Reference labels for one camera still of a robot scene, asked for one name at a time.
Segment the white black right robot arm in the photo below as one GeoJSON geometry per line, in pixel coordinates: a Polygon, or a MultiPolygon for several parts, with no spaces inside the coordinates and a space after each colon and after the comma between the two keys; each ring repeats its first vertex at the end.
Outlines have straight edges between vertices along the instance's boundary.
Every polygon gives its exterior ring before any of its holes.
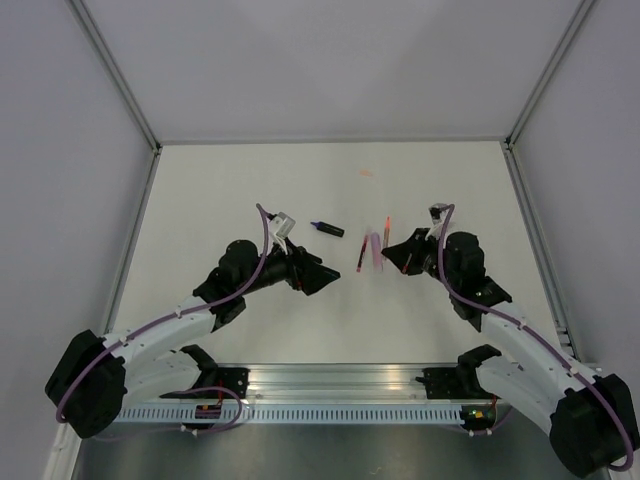
{"type": "Polygon", "coordinates": [[[607,467],[630,467],[639,428],[627,384],[602,376],[546,340],[486,272],[478,238],[468,232],[436,236],[417,229],[381,251],[402,274],[427,274],[448,291],[453,310],[489,343],[458,358],[457,388],[493,394],[534,423],[560,462],[585,478],[607,467]]]}

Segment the black purple highlighter pen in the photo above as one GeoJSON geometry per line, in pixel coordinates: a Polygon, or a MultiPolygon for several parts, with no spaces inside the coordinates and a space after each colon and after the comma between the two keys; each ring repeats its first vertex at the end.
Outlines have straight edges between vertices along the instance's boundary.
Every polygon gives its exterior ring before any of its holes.
{"type": "Polygon", "coordinates": [[[323,222],[323,221],[314,221],[311,222],[311,225],[319,232],[337,237],[337,238],[343,238],[344,234],[345,234],[345,230],[331,225],[329,223],[323,222]]]}

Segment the red transparent pen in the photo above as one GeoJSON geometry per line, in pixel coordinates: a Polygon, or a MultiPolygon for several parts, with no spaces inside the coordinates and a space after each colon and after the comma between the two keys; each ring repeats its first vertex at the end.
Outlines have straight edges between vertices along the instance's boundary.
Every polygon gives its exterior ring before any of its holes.
{"type": "Polygon", "coordinates": [[[359,249],[359,254],[358,254],[358,259],[357,259],[357,264],[356,264],[356,272],[357,273],[361,273],[362,271],[362,267],[364,264],[364,259],[366,256],[366,251],[369,245],[369,239],[370,239],[370,235],[371,235],[371,229],[367,228],[364,232],[364,236],[363,236],[363,240],[361,242],[361,247],[359,249]]]}

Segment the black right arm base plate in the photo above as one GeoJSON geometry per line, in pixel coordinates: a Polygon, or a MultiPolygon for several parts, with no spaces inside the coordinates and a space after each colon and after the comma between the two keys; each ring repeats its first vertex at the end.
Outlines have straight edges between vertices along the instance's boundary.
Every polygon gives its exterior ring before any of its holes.
{"type": "Polygon", "coordinates": [[[429,400],[465,400],[471,395],[465,390],[455,367],[428,367],[415,377],[429,400]]]}

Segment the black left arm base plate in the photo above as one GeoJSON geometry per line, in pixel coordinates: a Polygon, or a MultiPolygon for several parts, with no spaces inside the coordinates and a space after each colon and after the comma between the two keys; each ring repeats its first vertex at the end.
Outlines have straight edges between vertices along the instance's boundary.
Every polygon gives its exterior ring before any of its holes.
{"type": "Polygon", "coordinates": [[[163,399],[213,399],[221,402],[233,399],[226,392],[233,392],[240,399],[246,398],[250,370],[245,367],[218,367],[215,371],[202,373],[195,384],[182,392],[161,395],[163,399]]]}

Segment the orange transparent pen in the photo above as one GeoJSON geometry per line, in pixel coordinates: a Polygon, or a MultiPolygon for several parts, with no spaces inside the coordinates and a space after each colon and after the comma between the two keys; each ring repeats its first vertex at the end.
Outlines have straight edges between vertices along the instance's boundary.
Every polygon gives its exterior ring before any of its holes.
{"type": "Polygon", "coordinates": [[[384,230],[383,230],[383,243],[382,243],[383,250],[389,246],[390,230],[391,230],[391,217],[387,216],[385,220],[384,230]]]}

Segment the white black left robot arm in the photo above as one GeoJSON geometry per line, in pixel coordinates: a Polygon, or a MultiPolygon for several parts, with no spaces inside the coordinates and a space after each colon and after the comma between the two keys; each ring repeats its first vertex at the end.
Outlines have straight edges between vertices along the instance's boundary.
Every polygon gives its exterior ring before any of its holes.
{"type": "Polygon", "coordinates": [[[71,339],[45,385],[57,421],[88,439],[138,402],[181,391],[208,397],[217,386],[217,366],[194,340],[236,319],[250,293],[284,282],[311,296],[340,277],[291,242],[264,256],[249,240],[232,242],[174,312],[134,330],[102,336],[84,330],[71,339]]]}

